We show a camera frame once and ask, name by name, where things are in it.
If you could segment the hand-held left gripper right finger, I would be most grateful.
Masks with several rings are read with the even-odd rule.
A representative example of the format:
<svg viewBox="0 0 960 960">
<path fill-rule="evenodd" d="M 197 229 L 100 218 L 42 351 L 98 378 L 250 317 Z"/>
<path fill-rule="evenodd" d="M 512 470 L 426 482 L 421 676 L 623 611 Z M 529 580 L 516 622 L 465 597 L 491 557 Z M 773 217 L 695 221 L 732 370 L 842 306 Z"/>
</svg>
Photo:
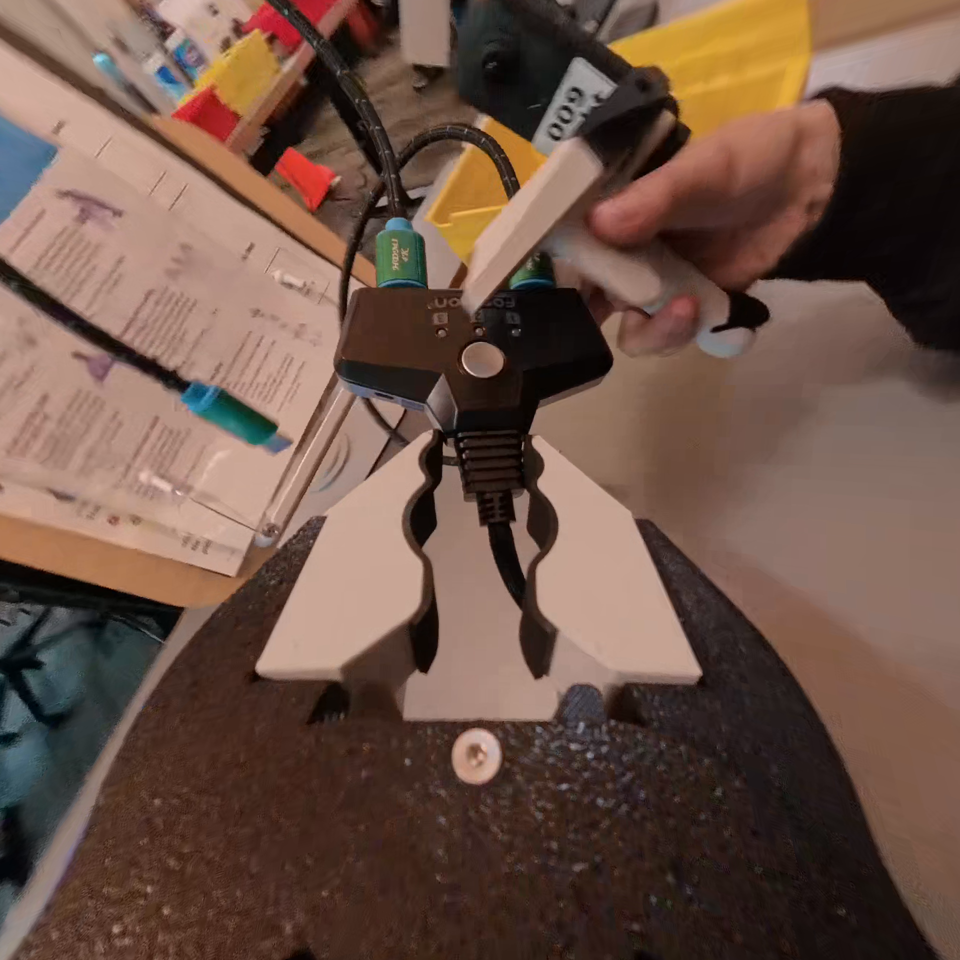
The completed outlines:
<svg viewBox="0 0 960 960">
<path fill-rule="evenodd" d="M 542 437 L 528 438 L 524 456 L 536 553 L 519 642 L 534 679 L 696 685 L 702 667 L 630 510 Z"/>
</svg>

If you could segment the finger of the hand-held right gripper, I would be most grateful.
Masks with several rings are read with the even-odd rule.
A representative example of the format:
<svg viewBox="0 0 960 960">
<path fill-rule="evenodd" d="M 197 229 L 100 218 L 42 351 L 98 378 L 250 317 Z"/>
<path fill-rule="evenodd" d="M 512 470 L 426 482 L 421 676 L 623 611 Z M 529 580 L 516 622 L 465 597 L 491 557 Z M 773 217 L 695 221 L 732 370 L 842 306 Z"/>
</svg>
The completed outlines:
<svg viewBox="0 0 960 960">
<path fill-rule="evenodd" d="M 604 177 L 604 161 L 587 139 L 562 142 L 475 241 L 462 309 L 474 314 L 497 294 L 558 224 L 582 210 Z"/>
</svg>

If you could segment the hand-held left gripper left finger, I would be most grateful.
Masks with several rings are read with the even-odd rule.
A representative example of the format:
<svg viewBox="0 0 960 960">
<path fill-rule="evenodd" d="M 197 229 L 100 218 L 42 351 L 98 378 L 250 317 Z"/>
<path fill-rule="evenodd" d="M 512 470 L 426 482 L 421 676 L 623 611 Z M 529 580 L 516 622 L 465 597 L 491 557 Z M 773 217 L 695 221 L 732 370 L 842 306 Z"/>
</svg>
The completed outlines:
<svg viewBox="0 0 960 960">
<path fill-rule="evenodd" d="M 439 647 L 425 545 L 437 527 L 442 434 L 428 431 L 324 518 L 255 665 L 274 681 L 404 685 Z"/>
</svg>

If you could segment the black USB hub adapter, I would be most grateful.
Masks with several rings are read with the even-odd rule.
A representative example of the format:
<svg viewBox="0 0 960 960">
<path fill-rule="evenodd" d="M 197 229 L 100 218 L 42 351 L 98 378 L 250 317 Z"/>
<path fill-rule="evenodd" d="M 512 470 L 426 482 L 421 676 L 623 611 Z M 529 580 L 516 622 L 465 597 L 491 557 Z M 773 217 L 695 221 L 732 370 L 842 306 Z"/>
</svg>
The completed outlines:
<svg viewBox="0 0 960 960">
<path fill-rule="evenodd" d="M 482 526 L 515 521 L 539 408 L 606 377 L 613 355 L 580 294 L 502 291 L 476 313 L 460 291 L 357 290 L 334 367 L 362 397 L 426 414 L 450 442 Z"/>
</svg>

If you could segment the yellow plastic bin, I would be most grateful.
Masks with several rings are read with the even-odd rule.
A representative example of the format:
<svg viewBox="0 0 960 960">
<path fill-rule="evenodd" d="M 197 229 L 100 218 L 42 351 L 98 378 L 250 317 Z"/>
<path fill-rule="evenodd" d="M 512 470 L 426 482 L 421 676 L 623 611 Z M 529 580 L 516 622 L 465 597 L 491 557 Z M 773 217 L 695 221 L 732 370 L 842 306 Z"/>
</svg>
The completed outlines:
<svg viewBox="0 0 960 960">
<path fill-rule="evenodd" d="M 631 66 L 656 66 L 667 75 L 681 121 L 693 137 L 742 116 L 796 104 L 807 88 L 812 54 L 810 9 L 804 1 L 723 2 L 610 45 Z M 577 107 L 593 105 L 613 88 L 601 69 L 568 67 L 548 102 L 534 140 L 527 142 L 494 120 L 478 127 L 505 150 L 525 184 L 546 161 L 560 135 L 574 132 Z M 479 235 L 506 204 L 498 174 L 477 148 L 464 147 L 425 220 L 453 254 L 468 261 Z"/>
</svg>

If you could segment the person's right forearm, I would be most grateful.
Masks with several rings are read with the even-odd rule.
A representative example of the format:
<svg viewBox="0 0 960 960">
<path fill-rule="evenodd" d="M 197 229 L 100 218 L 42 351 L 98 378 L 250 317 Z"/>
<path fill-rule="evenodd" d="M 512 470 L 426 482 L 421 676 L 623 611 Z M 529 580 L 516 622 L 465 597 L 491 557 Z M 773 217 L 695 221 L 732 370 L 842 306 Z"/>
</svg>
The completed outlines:
<svg viewBox="0 0 960 960">
<path fill-rule="evenodd" d="M 959 86 L 816 94 L 840 131 L 814 228 L 768 280 L 859 282 L 920 348 L 959 352 Z"/>
</svg>

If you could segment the person's right hand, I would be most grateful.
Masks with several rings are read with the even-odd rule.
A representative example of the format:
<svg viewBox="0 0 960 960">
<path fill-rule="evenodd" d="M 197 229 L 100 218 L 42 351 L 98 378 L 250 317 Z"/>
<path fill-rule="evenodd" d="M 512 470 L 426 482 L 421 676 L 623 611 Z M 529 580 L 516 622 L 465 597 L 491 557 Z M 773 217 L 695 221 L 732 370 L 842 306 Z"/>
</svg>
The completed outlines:
<svg viewBox="0 0 960 960">
<path fill-rule="evenodd" d="M 773 271 L 834 193 L 841 128 L 824 99 L 733 121 L 600 200 L 586 222 L 610 246 L 659 238 L 727 292 Z"/>
</svg>

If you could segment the instruction sheet on stand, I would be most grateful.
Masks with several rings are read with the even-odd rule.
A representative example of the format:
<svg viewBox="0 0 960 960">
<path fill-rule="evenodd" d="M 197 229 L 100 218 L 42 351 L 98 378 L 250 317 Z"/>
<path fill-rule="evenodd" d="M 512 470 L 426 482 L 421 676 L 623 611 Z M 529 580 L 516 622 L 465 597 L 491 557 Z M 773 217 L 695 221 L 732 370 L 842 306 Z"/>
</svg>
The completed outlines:
<svg viewBox="0 0 960 960">
<path fill-rule="evenodd" d="M 88 131 L 94 122 L 107 124 L 142 155 L 148 153 L 146 144 L 150 142 L 163 165 L 175 170 L 185 186 L 202 183 L 215 188 L 251 215 L 272 223 L 294 246 L 326 261 L 333 271 L 332 290 L 337 291 L 346 261 L 346 243 L 226 145 L 196 126 L 169 117 L 142 118 L 120 105 L 97 82 L 61 62 L 37 44 L 31 33 L 20 30 L 6 17 L 2 18 L 1 39 L 3 67 L 19 70 L 16 78 L 2 81 L 2 90 L 12 97 L 14 107 L 27 110 L 28 119 L 39 118 L 44 90 L 56 84 L 54 99 L 68 120 L 78 121 Z M 310 514 L 300 517 L 301 503 L 341 432 L 353 401 L 354 397 L 332 379 L 322 396 L 321 409 L 310 424 L 313 434 L 306 451 L 296 453 L 296 464 L 291 467 L 294 479 L 281 483 L 278 531 L 267 545 L 250 547 L 234 577 L 6 515 L 2 516 L 2 560 L 179 608 L 223 603 L 311 519 Z"/>
</svg>

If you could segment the person's leg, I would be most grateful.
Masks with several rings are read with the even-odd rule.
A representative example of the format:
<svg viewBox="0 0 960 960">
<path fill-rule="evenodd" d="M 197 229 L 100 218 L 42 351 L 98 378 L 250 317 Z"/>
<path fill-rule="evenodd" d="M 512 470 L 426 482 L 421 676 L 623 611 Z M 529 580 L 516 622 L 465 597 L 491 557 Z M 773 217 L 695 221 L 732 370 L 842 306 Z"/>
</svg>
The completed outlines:
<svg viewBox="0 0 960 960">
<path fill-rule="evenodd" d="M 182 612 L 2 601 L 2 922 Z"/>
</svg>

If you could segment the printed instruction sheet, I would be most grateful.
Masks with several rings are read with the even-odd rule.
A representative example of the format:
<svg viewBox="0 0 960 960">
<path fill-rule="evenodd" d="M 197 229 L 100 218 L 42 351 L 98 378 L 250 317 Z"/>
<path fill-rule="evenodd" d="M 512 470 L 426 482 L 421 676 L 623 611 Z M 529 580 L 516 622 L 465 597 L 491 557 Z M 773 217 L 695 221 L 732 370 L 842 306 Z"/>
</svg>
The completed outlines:
<svg viewBox="0 0 960 960">
<path fill-rule="evenodd" d="M 230 436 L 2 287 L 2 518 L 233 576 L 329 385 L 339 270 L 6 43 L 1 79 L 2 259 L 292 443 Z"/>
</svg>

